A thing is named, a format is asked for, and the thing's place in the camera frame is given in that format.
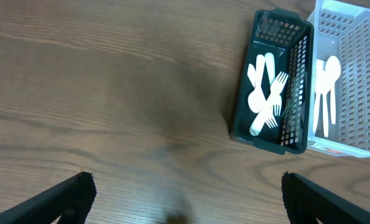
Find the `white spoon bowl down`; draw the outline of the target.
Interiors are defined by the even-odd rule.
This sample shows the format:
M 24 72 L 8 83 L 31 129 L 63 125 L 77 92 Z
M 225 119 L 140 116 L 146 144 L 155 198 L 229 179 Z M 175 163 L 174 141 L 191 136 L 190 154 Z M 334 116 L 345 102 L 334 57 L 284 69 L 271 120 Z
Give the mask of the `white spoon bowl down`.
M 321 93 L 322 85 L 323 85 L 323 77 L 325 74 L 324 71 L 324 61 L 317 60 L 316 61 L 316 77 L 315 77 L 315 93 Z

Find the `white plastic fork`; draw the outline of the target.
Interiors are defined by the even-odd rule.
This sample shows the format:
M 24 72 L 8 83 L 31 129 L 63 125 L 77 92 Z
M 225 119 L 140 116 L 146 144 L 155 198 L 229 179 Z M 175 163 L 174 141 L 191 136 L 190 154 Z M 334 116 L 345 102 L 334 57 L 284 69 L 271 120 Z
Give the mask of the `white plastic fork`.
M 252 136 L 258 136 L 265 124 L 270 129 L 278 127 L 274 118 L 274 105 L 277 105 L 277 97 L 282 93 L 288 77 L 288 73 L 280 72 L 272 82 L 271 93 L 249 128 Z
M 257 114 L 257 117 L 251 125 L 251 131 L 261 131 L 266 124 L 268 128 L 276 128 L 277 123 L 271 109 L 271 105 L 267 103 L 261 84 L 257 84 L 257 75 L 254 66 L 250 63 L 247 69 L 247 77 L 254 87 L 254 90 L 249 94 L 247 102 L 250 110 Z

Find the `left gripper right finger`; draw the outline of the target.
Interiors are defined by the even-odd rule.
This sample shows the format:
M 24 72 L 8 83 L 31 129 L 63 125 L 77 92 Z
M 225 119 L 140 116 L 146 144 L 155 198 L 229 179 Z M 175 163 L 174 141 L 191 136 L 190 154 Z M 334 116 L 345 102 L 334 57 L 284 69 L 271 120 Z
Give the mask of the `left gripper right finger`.
M 370 223 L 370 212 L 297 173 L 282 176 L 290 223 Z

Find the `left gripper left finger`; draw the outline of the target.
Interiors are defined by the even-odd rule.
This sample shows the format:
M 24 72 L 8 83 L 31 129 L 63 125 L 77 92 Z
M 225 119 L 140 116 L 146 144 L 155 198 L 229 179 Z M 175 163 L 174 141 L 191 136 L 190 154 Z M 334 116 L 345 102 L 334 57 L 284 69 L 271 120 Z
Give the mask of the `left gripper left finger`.
M 93 175 L 80 172 L 15 207 L 0 213 L 7 223 L 84 223 L 97 191 Z

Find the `mint green plastic fork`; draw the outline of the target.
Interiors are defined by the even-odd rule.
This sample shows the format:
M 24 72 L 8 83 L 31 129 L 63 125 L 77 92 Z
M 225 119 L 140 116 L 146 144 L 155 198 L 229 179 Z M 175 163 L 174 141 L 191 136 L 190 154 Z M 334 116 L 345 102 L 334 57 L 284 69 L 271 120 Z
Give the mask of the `mint green plastic fork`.
M 275 79 L 275 60 L 272 53 L 268 52 L 265 54 L 265 63 L 267 74 L 269 77 L 269 84 L 271 85 Z M 282 108 L 282 98 L 280 95 L 275 95 L 273 98 L 272 111 L 274 116 L 280 116 Z

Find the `white spoon clear basket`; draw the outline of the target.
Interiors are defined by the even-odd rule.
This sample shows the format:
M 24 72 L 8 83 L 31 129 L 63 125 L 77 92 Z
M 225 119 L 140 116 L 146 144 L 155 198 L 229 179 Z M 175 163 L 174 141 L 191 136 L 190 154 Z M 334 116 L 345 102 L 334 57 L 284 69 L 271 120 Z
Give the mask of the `white spoon clear basket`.
M 328 79 L 330 92 L 330 119 L 331 124 L 336 124 L 336 96 L 335 83 L 341 75 L 341 64 L 338 58 L 334 55 L 330 56 L 326 61 L 325 73 Z

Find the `white spoon bowl up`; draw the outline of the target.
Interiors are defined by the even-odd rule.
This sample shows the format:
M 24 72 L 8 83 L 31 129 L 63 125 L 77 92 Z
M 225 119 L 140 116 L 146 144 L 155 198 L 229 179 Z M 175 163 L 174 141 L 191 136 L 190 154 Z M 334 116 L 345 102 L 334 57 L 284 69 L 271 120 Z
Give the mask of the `white spoon bowl up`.
M 320 112 L 320 98 L 321 93 L 318 89 L 315 90 L 315 103 L 313 107 L 313 135 L 315 135 L 317 126 L 318 126 L 318 119 L 319 119 L 319 112 Z

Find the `white plastic spoon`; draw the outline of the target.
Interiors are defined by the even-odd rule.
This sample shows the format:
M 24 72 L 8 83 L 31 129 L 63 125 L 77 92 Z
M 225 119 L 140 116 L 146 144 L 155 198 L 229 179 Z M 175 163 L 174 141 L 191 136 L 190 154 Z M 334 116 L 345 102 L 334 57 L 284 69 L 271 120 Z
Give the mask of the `white plastic spoon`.
M 247 76 L 254 87 L 254 90 L 248 96 L 248 104 L 253 113 L 260 112 L 262 108 L 262 101 L 264 99 L 263 91 L 261 88 L 262 78 L 264 74 L 265 57 L 262 54 L 256 57 L 256 67 L 249 64 Z

